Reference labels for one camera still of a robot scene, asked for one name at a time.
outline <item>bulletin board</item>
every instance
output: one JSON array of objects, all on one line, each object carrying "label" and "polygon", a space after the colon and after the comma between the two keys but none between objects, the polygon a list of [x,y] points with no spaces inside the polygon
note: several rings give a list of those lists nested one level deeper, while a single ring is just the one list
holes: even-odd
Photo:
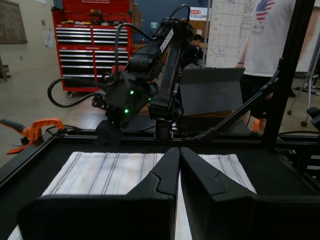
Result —
[{"label": "bulletin board", "polygon": [[18,3],[0,0],[0,44],[26,44],[27,37]]}]

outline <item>black shorts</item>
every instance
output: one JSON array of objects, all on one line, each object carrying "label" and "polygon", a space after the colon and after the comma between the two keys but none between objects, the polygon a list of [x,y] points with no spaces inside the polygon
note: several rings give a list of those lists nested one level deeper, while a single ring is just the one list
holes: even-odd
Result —
[{"label": "black shorts", "polygon": [[[250,100],[259,90],[270,81],[270,77],[251,76],[244,74],[240,80],[243,103]],[[271,112],[271,101],[263,99],[251,109],[251,116],[257,119],[266,119]]]}]

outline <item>striped towel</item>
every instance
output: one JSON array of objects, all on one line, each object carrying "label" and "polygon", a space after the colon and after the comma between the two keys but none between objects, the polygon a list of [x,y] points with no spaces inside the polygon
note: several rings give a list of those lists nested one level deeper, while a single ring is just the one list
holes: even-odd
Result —
[{"label": "striped towel", "polygon": [[[74,152],[42,196],[125,195],[147,176],[162,156],[160,153]],[[238,184],[256,193],[236,155],[200,156]],[[9,240],[21,239],[19,227],[16,227]],[[192,240],[180,179],[175,239]]]}]

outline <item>white t-shirt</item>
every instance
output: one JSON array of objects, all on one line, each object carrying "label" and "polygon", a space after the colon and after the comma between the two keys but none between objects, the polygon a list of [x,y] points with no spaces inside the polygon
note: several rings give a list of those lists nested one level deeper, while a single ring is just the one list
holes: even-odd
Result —
[{"label": "white t-shirt", "polygon": [[256,0],[244,61],[246,75],[272,77],[282,57],[296,0]]}]

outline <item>orange clamp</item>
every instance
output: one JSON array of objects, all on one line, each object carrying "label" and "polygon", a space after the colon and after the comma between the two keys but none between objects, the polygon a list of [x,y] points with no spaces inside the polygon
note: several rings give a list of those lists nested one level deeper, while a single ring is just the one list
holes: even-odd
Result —
[{"label": "orange clamp", "polygon": [[260,125],[260,120],[255,119],[253,123],[253,133],[258,134],[259,133],[259,125]]},{"label": "orange clamp", "polygon": [[6,153],[8,155],[18,154],[23,149],[27,148],[29,145],[31,145],[35,141],[37,141],[42,136],[42,129],[41,128],[43,128],[43,127],[56,126],[58,129],[65,129],[64,124],[58,118],[46,118],[46,119],[37,120],[29,127],[24,127],[21,124],[18,124],[18,123],[12,122],[12,121],[7,121],[4,119],[0,121],[0,124],[15,130],[20,135],[29,139],[28,144],[23,145],[18,148],[11,149],[10,151],[8,151]]}]

